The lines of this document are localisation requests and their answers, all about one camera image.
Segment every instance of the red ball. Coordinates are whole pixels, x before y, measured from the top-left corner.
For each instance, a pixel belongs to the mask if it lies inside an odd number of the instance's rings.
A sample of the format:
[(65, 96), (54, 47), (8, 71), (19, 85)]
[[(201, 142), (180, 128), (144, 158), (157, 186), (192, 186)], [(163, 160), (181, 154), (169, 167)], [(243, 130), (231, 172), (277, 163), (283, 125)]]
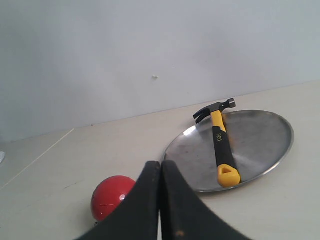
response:
[(98, 222), (105, 219), (126, 198), (135, 183), (127, 176), (112, 176), (101, 182), (91, 198), (93, 217)]

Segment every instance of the claw hammer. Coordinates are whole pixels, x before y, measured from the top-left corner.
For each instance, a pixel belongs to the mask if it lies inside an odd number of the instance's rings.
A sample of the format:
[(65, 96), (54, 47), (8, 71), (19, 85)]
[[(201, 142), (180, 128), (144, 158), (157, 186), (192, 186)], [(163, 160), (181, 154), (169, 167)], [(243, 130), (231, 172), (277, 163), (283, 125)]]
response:
[(224, 121), (222, 111), (227, 108), (234, 108), (236, 102), (233, 98), (226, 102), (216, 102), (206, 106), (193, 115), (195, 123), (200, 123), (203, 119), (211, 116), (213, 145), (217, 166), (217, 180), (224, 187), (232, 187), (240, 183), (241, 177), (237, 169), (235, 159), (232, 155), (230, 142)]

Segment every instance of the white table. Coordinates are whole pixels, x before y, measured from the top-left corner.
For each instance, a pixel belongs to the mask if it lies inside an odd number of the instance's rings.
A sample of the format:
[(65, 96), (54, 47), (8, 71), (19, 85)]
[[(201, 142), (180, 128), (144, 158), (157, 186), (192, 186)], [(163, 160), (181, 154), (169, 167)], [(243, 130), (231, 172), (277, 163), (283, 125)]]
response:
[[(201, 195), (252, 239), (319, 239), (320, 81), (235, 97), (236, 110), (286, 118), (294, 143), (271, 173), (234, 190)], [(91, 195), (105, 178), (137, 179), (208, 103), (0, 145), (0, 239), (72, 240), (94, 223)]]

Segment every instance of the hammer handle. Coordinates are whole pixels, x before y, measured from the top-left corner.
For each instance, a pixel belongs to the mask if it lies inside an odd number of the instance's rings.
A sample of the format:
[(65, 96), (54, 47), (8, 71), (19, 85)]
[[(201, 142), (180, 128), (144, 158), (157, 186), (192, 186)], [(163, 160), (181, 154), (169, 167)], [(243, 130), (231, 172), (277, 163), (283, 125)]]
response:
[(213, 144), (217, 166), (217, 179), (222, 187), (232, 187), (240, 183), (241, 177), (232, 155), (228, 134), (221, 112), (211, 113)]

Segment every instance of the black rubber grip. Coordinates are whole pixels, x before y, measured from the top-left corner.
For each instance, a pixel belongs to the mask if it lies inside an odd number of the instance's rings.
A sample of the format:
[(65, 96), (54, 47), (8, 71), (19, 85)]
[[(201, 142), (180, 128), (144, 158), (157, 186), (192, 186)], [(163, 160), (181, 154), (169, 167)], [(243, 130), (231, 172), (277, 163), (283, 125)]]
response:
[(228, 164), (229, 166), (237, 169), (227, 133), (225, 131), (222, 131), (219, 126), (213, 126), (212, 133), (216, 166), (218, 167), (221, 164)]

